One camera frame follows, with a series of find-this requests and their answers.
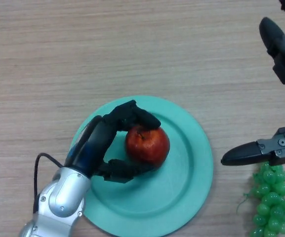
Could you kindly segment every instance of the wooden table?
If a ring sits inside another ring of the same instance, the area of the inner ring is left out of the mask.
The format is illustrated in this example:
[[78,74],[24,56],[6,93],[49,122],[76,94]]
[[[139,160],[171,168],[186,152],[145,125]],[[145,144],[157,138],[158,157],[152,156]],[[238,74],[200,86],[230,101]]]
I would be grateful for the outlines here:
[[[0,0],[0,237],[32,217],[36,155],[63,162],[92,111],[132,94],[179,104],[213,148],[209,198],[171,236],[246,236],[255,203],[236,207],[254,166],[220,159],[285,126],[285,86],[258,31],[264,16],[285,31],[272,0]],[[40,188],[55,170],[41,162]],[[74,236],[107,234],[82,219]]]

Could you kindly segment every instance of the green grapes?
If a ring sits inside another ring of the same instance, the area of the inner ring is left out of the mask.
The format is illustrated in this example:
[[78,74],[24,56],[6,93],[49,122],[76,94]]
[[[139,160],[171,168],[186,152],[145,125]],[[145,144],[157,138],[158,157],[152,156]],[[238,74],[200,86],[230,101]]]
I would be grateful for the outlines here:
[[250,237],[277,237],[285,235],[285,171],[282,165],[261,164],[253,174],[255,186],[251,194],[260,200],[253,217],[256,228]]

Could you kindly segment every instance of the apple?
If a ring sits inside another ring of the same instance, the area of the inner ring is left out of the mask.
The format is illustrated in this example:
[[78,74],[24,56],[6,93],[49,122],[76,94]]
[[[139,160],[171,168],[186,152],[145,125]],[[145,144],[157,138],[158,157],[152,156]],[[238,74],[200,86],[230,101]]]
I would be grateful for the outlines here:
[[159,168],[166,160],[170,150],[170,141],[161,127],[147,130],[138,125],[128,131],[125,138],[125,150],[132,161],[149,163]]

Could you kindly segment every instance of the plate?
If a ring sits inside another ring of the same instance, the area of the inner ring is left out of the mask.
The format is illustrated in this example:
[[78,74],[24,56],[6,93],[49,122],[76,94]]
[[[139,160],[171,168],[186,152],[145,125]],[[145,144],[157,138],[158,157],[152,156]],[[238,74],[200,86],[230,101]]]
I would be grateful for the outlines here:
[[[94,225],[119,237],[161,237],[188,223],[204,204],[213,179],[209,140],[199,123],[183,108],[162,98],[130,96],[100,107],[78,129],[71,147],[96,115],[110,113],[129,100],[154,114],[170,139],[170,151],[162,167],[126,183],[92,178],[84,216]],[[128,159],[126,133],[118,132],[105,155]]]

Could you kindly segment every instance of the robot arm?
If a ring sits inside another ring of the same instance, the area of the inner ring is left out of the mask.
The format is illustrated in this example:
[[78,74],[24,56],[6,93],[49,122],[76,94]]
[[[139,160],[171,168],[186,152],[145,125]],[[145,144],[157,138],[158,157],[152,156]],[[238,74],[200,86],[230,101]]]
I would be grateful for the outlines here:
[[39,195],[35,187],[33,219],[24,226],[19,237],[70,237],[82,216],[84,197],[93,175],[126,183],[153,170],[149,164],[130,164],[117,159],[103,161],[117,132],[128,131],[138,124],[147,129],[161,125],[155,116],[137,107],[134,100],[115,107],[107,115],[94,117],[68,153],[64,166],[58,164],[60,168],[52,182]]
[[[285,0],[280,0],[285,11]],[[259,31],[273,58],[273,71],[282,84],[285,84],[285,34],[271,19],[265,17],[260,23]],[[222,158],[223,165],[248,165],[268,161],[270,165],[285,164],[285,127],[279,128],[271,139],[259,139],[235,147]]]

